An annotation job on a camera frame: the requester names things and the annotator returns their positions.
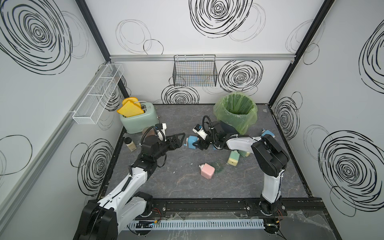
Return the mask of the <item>blue sharpener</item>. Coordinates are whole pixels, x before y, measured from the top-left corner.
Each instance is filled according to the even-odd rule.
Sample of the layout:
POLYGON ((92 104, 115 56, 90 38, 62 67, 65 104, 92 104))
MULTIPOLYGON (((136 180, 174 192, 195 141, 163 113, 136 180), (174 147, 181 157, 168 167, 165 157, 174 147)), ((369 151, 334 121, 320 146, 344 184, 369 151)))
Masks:
POLYGON ((186 143, 184 144, 184 146, 190 148, 190 149, 196 149, 196 146, 194 145, 197 141, 199 140, 198 137, 196 136, 189 136, 188 138, 186 138, 186 143))
POLYGON ((264 136, 267 136, 267 135, 268 136, 272 136, 273 138, 276 137, 275 134, 272 133, 270 130, 263 129, 261 136, 264 137, 264 136))

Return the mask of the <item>green sharpener bottom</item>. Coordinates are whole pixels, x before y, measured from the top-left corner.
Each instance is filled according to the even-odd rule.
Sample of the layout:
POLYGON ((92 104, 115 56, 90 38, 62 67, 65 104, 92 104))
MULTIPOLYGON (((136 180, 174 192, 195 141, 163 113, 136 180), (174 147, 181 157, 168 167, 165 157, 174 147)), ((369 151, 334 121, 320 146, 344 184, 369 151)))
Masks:
POLYGON ((238 165, 239 159, 240 159, 239 152, 236 150, 231 151, 227 164, 236 167, 238 165))

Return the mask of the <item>green sharpener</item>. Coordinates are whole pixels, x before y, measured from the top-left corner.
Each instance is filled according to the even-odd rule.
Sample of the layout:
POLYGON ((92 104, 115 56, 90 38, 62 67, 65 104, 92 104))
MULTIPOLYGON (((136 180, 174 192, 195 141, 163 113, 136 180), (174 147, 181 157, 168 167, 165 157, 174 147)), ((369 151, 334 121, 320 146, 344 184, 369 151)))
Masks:
POLYGON ((240 156, 242 156, 243 158, 246 158, 248 157, 251 153, 249 152, 246 152, 246 151, 241 151, 241 150, 238 150, 238 153, 240 154, 240 156))
POLYGON ((236 167, 238 165, 239 159, 240 159, 239 152, 236 150, 231 151, 227 164, 236 167))

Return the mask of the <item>clear sharpener tray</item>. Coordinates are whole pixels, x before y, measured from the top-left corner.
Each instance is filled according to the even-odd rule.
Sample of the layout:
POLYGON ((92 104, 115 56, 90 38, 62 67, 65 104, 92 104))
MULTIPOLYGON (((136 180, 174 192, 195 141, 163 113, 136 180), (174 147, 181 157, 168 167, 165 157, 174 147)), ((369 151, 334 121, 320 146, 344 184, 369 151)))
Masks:
POLYGON ((215 161, 215 162, 213 162, 213 163, 212 163, 212 166, 215 168, 215 172, 216 172, 216 173, 220 173, 220 172, 224 169, 224 167, 223 167, 223 165, 220 163, 220 161, 215 161))

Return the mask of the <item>pink pencil sharpener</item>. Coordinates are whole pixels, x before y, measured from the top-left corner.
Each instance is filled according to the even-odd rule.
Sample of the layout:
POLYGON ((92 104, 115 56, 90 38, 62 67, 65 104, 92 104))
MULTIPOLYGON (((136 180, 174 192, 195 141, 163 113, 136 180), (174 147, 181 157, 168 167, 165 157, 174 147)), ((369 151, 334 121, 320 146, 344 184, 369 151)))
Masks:
POLYGON ((207 163, 199 165, 201 175, 206 179, 211 179, 215 173, 215 168, 207 163))

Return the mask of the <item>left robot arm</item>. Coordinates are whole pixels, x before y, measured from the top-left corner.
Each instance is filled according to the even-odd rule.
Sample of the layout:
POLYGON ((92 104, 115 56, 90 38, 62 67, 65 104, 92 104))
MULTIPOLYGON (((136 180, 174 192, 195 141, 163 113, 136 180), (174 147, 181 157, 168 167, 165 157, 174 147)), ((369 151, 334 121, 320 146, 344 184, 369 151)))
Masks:
POLYGON ((186 137, 185 133, 167 136, 165 130, 166 124, 156 124, 145 131, 141 151, 126 177, 104 198, 83 208, 75 240, 116 240, 136 217, 151 215, 153 196, 138 189, 160 168, 158 160, 181 148, 186 137))

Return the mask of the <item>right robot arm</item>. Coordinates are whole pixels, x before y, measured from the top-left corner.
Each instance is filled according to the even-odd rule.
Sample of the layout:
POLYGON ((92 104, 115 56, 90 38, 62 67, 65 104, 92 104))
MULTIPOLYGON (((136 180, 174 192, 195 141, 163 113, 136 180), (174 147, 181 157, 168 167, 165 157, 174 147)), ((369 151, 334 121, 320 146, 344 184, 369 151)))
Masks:
POLYGON ((234 127, 222 121, 213 122, 208 116, 203 116, 202 123, 197 124, 193 132, 198 135, 198 140, 193 145, 200 150, 206 150, 212 145, 217 150, 254 154, 264 173, 264 187, 259 202, 260 211, 266 216, 271 216, 278 211, 282 179, 290 158, 274 135, 266 131, 260 137, 240 134, 234 127))

